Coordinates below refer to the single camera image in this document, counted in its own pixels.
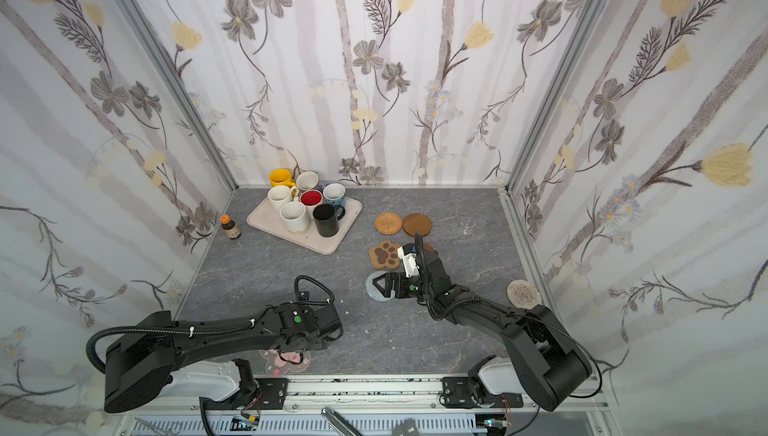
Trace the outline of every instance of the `wooden coaster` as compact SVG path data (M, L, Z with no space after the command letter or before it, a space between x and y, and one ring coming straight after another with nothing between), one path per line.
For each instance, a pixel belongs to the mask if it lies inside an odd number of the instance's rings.
M400 266L400 258L397 250L401 245L392 241L381 241L375 248L368 250L368 256L374 269L397 269Z
M424 214L409 214L402 220L402 229L411 237L415 236L417 232L426 236L432 230L432 221Z
M515 279L509 283L507 297L513 305L523 309L533 309L536 305L542 304L542 293L524 279Z
M402 218L394 212L383 212L376 217L373 225L382 234L395 234L402 227Z

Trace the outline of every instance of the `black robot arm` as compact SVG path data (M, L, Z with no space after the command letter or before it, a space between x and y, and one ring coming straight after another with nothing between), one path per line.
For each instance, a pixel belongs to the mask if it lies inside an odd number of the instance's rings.
M325 301L300 300L300 280L315 283L327 294ZM104 329L86 345L91 364L105 373L104 410L125 412L155 399L173 382L172 372L205 359L235 352L274 349L278 353L327 348L342 335L331 291L311 277L294 283L297 301L268 305L257 315L219 321L172 321L170 311L155 312L136 326ZM96 342L122 334L107 348L106 363L96 353ZM235 360L243 393L232 397L233 408L248 401L253 391L250 365Z
M416 297L433 319L477 328L498 339L523 389L543 409L553 411L589 378L589 360L548 308L500 305L453 284L437 252L424 252L418 233L416 243L402 250L406 272L389 272L373 281L382 295L391 297L394 291L398 298Z

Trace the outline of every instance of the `wall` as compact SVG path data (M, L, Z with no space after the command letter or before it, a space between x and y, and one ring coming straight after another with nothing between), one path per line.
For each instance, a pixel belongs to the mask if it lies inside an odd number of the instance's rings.
M584 3L138 1L240 183L447 185L506 181Z
M178 309L228 191L111 0L0 12L0 432L101 434L85 342Z
M610 0L514 188L622 434L764 434L765 0Z

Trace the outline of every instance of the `table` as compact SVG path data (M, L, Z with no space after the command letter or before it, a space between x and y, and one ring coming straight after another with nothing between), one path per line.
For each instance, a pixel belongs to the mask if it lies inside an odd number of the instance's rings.
M266 189L237 190L226 213L243 234L231 240L223 231L216 232L178 319L255 315L266 303L293 299L293 278L303 274L334 292L344 335L326 350L305 354L301 364L259 351L229 354L220 361L247 359L256 375L414 374L466 372L485 356L506 356L494 338L433 321L415 300L375 301L365 289L366 277L374 271L368 250L387 239L399 244L412 241L403 230L379 233L374 219L384 211L403 218L421 212L433 223L425 242L438 251L453 282L509 304L506 287L513 279L523 279L524 273L496 189L348 189L349 197L362 202L362 212L339 249L328 256L246 224L266 193ZM470 235L463 234L460 223L465 216L477 223ZM307 287L313 297L321 296L319 289Z

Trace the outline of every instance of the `paw-shaped coaster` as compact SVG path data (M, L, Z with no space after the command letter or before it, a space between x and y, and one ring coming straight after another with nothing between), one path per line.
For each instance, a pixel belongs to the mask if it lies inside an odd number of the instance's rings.
M381 241L375 248L368 250L371 263L375 269L397 269L400 266L400 258L397 257L397 249L400 244L392 241Z

